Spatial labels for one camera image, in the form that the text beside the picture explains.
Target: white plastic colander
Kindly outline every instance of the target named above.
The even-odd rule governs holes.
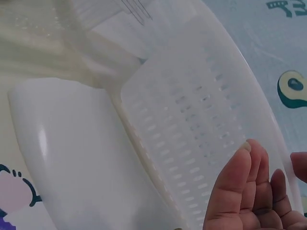
[[[213,13],[190,20],[121,91],[144,157],[192,230],[200,230],[216,177],[247,139],[267,149],[270,173],[286,172],[293,208],[299,190],[271,108],[236,45]]]

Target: finger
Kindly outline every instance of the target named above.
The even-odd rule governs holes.
[[[307,223],[296,223],[288,227],[287,230],[307,230]]]
[[[242,192],[251,168],[250,145],[246,142],[219,174],[208,204],[205,220],[238,215]]]
[[[291,161],[295,175],[307,183],[307,152],[294,152],[291,154]]]
[[[305,217],[296,211],[292,211],[286,190],[286,178],[282,170],[276,170],[271,179],[271,187],[273,193],[273,210],[282,220],[283,227],[287,229],[289,226],[298,222],[304,222]]]
[[[242,193],[241,211],[252,211],[254,207],[254,199],[256,194],[256,179],[261,162],[261,154],[253,149],[250,152],[251,168],[248,180]]]
[[[252,212],[256,194],[256,179],[261,161],[261,154],[257,151],[250,152],[251,168],[249,171],[247,183],[242,193],[242,201],[240,207],[240,218],[243,223],[243,229],[260,228],[258,218]]]
[[[253,212],[258,217],[262,228],[282,229],[279,216],[272,209],[272,189],[269,182],[269,156],[267,151],[255,140],[251,140],[252,151],[261,155],[256,179],[256,195]]]

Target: white plastic container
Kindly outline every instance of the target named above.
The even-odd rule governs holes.
[[[217,175],[247,138],[255,138],[268,151],[270,173],[286,172],[289,198],[302,212],[272,110],[226,30],[208,8],[202,10],[122,88],[122,105],[144,157],[197,230]]]

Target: cartoon print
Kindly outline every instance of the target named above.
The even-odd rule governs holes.
[[[307,80],[299,72],[291,70],[282,74],[277,83],[277,92],[286,107],[307,107]]]
[[[3,218],[0,218],[0,229],[1,230],[16,230],[16,227],[8,222],[5,222]]]
[[[307,16],[307,8],[304,0],[277,0],[270,1],[267,4],[269,10],[272,9],[281,9],[286,13],[287,18],[292,18],[293,13],[289,10],[289,2],[292,3],[292,7],[294,9],[294,13],[296,16]]]
[[[21,172],[10,171],[3,164],[0,164],[0,194],[0,230],[14,230],[9,223],[3,221],[5,216],[42,201],[32,184],[22,178]]]

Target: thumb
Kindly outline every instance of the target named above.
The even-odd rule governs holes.
[[[295,175],[307,183],[307,152],[294,152],[291,161]]]

